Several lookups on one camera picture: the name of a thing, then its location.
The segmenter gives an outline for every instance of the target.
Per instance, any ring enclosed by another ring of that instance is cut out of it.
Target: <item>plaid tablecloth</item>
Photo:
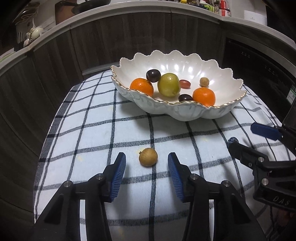
[[[229,180],[258,218],[271,240],[276,210],[252,198],[251,169],[233,160],[226,141],[240,143],[267,154],[271,160],[295,157],[279,141],[253,135],[250,125],[258,122],[281,125],[266,105],[248,87],[247,96],[227,115],[215,119],[180,122],[167,115],[151,115],[122,97],[106,71],[76,85],[58,110],[45,140],[35,178],[35,220],[65,180],[87,181],[103,172],[119,152],[126,154],[126,170],[118,197],[106,203],[114,241],[181,240],[189,204],[176,197],[168,172],[168,154],[207,181]],[[158,163],[146,168],[139,152],[152,147]],[[213,202],[210,201],[213,233]],[[81,201],[81,240],[86,240],[84,202]]]

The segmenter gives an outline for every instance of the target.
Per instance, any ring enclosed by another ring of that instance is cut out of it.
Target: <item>countertop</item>
[[[44,33],[38,39],[36,39],[29,46],[17,51],[15,54],[9,56],[0,63],[0,71],[4,72],[9,69],[11,65],[25,58],[27,52],[31,50],[38,49],[46,42],[55,38],[56,36],[66,32],[69,29],[75,28],[79,25],[113,15],[125,14],[129,12],[172,12],[172,13],[183,13],[186,15],[198,16],[199,18],[204,18],[213,22],[229,22],[239,25],[245,25],[251,28],[258,29],[280,41],[286,43],[296,51],[295,42],[287,37],[286,35],[270,28],[265,25],[261,25],[255,22],[251,22],[245,19],[233,18],[233,17],[222,17],[208,10],[198,8],[191,5],[179,4],[176,2],[168,1],[128,1],[106,5],[103,7],[91,9],[89,11],[83,12],[81,14],[75,15],[64,22],[51,28],[49,31]]]

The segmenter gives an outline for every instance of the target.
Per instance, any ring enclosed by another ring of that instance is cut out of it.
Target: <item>white countertop edge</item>
[[[205,9],[202,9],[199,7],[195,7],[195,6],[191,6],[191,5],[187,5],[187,4],[180,4],[180,3],[176,3],[176,2],[155,1],[155,0],[127,1],[127,2],[109,4],[106,6],[102,6],[99,8],[88,10],[88,11],[83,12],[81,14],[75,15],[75,16],[63,21],[62,23],[54,26],[53,28],[51,28],[50,30],[45,32],[42,36],[40,36],[38,39],[36,39],[33,43],[31,43],[28,47],[25,47],[25,48],[17,51],[16,53],[12,54],[8,58],[6,58],[2,62],[0,62],[0,75],[1,75],[1,72],[3,72],[3,68],[8,63],[17,59],[19,56],[25,55],[28,51],[30,51],[34,48],[41,47],[46,42],[50,41],[52,38],[49,38],[49,37],[50,36],[53,37],[55,33],[57,35],[60,35],[61,33],[66,32],[67,30],[71,29],[71,24],[73,24],[73,25],[75,25],[75,27],[77,27],[77,26],[85,24],[87,22],[94,21],[95,19],[100,19],[100,18],[105,17],[105,15],[101,15],[101,13],[104,13],[104,12],[107,13],[108,11],[112,11],[115,9],[119,10],[119,9],[124,9],[124,8],[131,8],[131,7],[152,7],[152,8],[154,8],[154,7],[155,8],[156,7],[168,7],[169,8],[168,12],[171,12],[172,10],[178,10],[178,11],[189,10],[193,13],[202,14],[205,17],[212,18],[213,20],[216,20],[216,21],[236,23],[236,24],[245,25],[248,27],[259,29],[262,32],[268,33],[268,34],[274,36],[275,38],[278,38],[279,40],[285,42],[286,44],[288,44],[289,46],[291,46],[293,49],[296,50],[296,43],[292,39],[290,39],[288,36],[278,32],[277,30],[272,29],[268,26],[258,24],[258,23],[252,22],[252,21],[248,21],[248,20],[241,19],[241,18],[222,17],[216,13],[210,12],[208,10],[205,10]]]

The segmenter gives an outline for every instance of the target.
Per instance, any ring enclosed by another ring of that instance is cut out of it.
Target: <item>white box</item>
[[[244,19],[249,20],[249,21],[253,21],[255,23],[267,25],[266,16],[263,16],[263,15],[256,13],[256,12],[244,10]]]

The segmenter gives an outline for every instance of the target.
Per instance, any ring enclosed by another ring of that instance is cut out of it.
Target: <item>green lime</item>
[[[180,82],[178,76],[173,73],[166,73],[157,82],[159,93],[165,97],[174,97],[180,93]]]

